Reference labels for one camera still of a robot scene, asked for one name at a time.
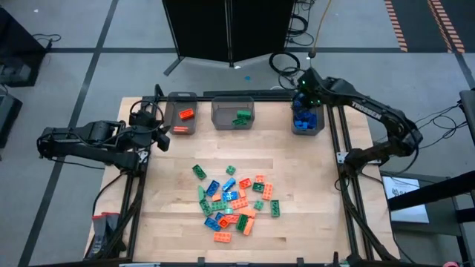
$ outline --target robotic arm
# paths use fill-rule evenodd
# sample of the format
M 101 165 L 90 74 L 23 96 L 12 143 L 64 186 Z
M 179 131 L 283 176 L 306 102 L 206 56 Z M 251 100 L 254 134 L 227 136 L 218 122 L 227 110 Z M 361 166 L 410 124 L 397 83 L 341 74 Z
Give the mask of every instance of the robotic arm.
M 418 149 L 422 135 L 416 124 L 400 110 L 391 108 L 360 94 L 344 79 L 327 77 L 322 79 L 315 69 L 310 68 L 298 79 L 298 92 L 295 101 L 302 108 L 312 108 L 321 104 L 329 106 L 348 105 L 381 122 L 387 130 L 387 141 L 362 150 L 355 148 L 345 158 L 345 171 L 349 174 L 359 172 L 368 162 L 380 159 L 384 164 L 389 156 L 410 156 Z

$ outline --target translucent plastic bin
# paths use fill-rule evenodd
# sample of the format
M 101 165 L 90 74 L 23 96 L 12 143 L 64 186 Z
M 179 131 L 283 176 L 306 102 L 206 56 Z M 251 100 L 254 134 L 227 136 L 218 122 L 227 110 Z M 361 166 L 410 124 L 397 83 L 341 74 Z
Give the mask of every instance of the translucent plastic bin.
M 233 125 L 238 111 L 250 111 L 245 125 Z M 217 96 L 212 101 L 211 120 L 216 130 L 249 130 L 254 122 L 254 99 L 251 96 Z

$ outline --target orange lego brick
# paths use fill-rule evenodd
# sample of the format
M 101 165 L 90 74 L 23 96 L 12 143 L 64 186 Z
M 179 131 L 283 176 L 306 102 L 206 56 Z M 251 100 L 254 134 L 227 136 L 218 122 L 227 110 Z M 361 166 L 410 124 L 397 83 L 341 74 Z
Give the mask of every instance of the orange lego brick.
M 249 178 L 245 178 L 245 179 L 242 179 L 241 181 L 239 181 L 239 187 L 241 189 L 246 189 L 251 185 L 252 185 L 252 182 L 251 182 L 251 179 L 249 179 Z
M 221 195 L 220 194 L 215 194 L 213 197 L 212 197 L 213 201 L 220 201 L 221 200 Z
M 239 210 L 241 214 L 247 215 L 248 217 L 255 218 L 255 211 L 249 208 L 242 208 Z
M 216 242 L 229 243 L 231 242 L 231 233 L 215 232 L 213 240 Z
M 239 189 L 239 197 L 246 197 L 246 192 L 244 189 Z
M 222 217 L 219 221 L 217 221 L 217 224 L 221 226 L 221 228 L 226 228 L 229 225 L 228 219 L 226 217 Z
M 238 223 L 239 220 L 239 214 L 229 214 L 224 217 L 228 219 L 229 223 Z
M 258 174 L 255 176 L 255 182 L 264 182 L 264 175 Z
M 238 209 L 242 207 L 246 207 L 248 205 L 247 198 L 242 197 L 239 200 L 232 200 L 231 207 L 232 209 Z
M 249 235 L 251 233 L 251 228 L 252 228 L 252 225 L 254 224 L 254 219 L 252 218 L 249 218 L 247 220 L 247 224 L 246 224 L 246 227 L 244 229 L 244 234 L 245 235 Z
M 190 119 L 194 117 L 194 112 L 192 108 L 185 109 L 180 112 L 180 119 Z
M 264 184 L 264 192 L 262 192 L 263 200 L 270 200 L 272 198 L 272 183 L 266 182 Z

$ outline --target red object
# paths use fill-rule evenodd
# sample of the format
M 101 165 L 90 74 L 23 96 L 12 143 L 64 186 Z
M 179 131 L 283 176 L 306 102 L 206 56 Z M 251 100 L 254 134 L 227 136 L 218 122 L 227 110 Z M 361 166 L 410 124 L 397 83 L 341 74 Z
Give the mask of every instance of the red object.
M 221 226 L 221 228 L 226 228 L 229 225 L 228 219 L 225 217 L 222 217 L 219 221 L 217 221 L 217 224 Z
M 242 179 L 240 182 L 239 182 L 239 187 L 241 189 L 245 189 L 245 188 L 248 188 L 249 186 L 252 185 L 252 182 L 251 182 L 251 179 L 249 178 L 245 178 L 245 179 Z
M 180 119 L 190 119 L 193 117 L 194 117 L 194 112 L 192 108 L 189 108 L 180 112 Z

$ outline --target desk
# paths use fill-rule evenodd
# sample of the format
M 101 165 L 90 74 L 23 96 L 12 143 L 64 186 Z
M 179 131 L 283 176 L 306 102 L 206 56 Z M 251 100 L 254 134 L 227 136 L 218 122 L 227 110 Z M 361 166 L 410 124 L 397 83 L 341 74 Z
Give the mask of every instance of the desk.
M 137 100 L 140 99 L 122 100 L 118 120 L 128 119 L 129 109 Z M 365 116 L 352 108 L 345 109 L 345 113 L 353 147 L 370 147 Z M 169 135 L 168 152 L 152 148 L 134 261 L 196 262 L 198 257 L 205 257 L 207 263 L 295 263 L 297 257 L 303 257 L 306 263 L 330 263 L 334 251 L 340 258 L 348 256 L 341 194 L 333 187 L 338 174 L 328 120 L 317 136 L 296 136 L 290 130 L 291 119 L 289 102 L 255 102 L 251 130 L 216 131 L 211 121 L 211 102 L 198 102 L 196 133 Z M 208 175 L 203 181 L 191 171 L 196 164 Z M 231 243 L 215 243 L 214 232 L 203 224 L 197 186 L 207 188 L 212 179 L 222 185 L 229 178 L 225 173 L 228 165 L 236 167 L 236 180 L 254 180 L 256 174 L 264 174 L 274 184 L 272 198 L 280 200 L 281 217 L 271 218 L 266 202 L 248 237 L 237 233 L 232 225 L 226 229 L 233 233 Z M 114 167 L 106 168 L 102 187 L 118 172 Z M 364 172 L 380 177 L 375 166 L 367 166 Z M 399 257 L 381 184 L 360 177 L 360 186 L 368 225 L 387 250 Z M 96 214 L 119 212 L 124 188 L 125 177 L 100 197 Z M 249 188 L 246 192 L 252 207 L 260 197 Z M 356 224 L 355 229 L 363 257 L 361 232 Z M 130 227 L 124 232 L 126 244 L 129 234 Z M 89 240 L 93 235 L 91 229 Z

